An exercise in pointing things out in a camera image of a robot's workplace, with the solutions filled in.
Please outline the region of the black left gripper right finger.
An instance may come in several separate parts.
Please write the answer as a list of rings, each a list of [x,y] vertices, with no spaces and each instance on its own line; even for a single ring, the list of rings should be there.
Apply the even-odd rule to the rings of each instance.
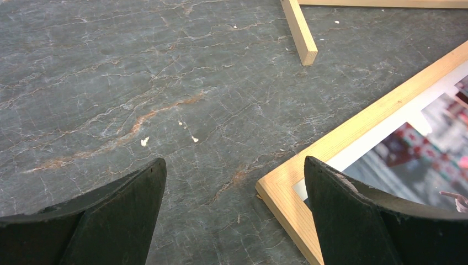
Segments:
[[[466,264],[467,215],[406,200],[305,158],[325,264]]]

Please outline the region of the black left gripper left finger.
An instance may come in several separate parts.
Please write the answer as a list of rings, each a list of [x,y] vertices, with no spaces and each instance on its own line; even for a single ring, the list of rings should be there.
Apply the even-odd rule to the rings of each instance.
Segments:
[[[166,162],[32,214],[1,218],[2,264],[145,264]]]

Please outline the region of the light wooden picture frame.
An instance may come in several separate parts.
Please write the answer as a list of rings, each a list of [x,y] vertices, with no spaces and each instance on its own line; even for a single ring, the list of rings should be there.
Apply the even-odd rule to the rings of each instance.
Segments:
[[[396,123],[403,113],[420,107],[442,93],[443,82],[458,80],[467,69],[467,43],[453,49],[411,77],[256,183],[256,190],[309,264],[323,264],[311,211],[304,203],[306,156],[315,156],[336,169],[351,164],[346,158],[367,137]]]

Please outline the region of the printed photo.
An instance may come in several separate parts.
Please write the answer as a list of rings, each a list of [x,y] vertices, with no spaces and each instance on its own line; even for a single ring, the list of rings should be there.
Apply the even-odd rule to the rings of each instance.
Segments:
[[[327,164],[397,197],[467,212],[467,63]]]

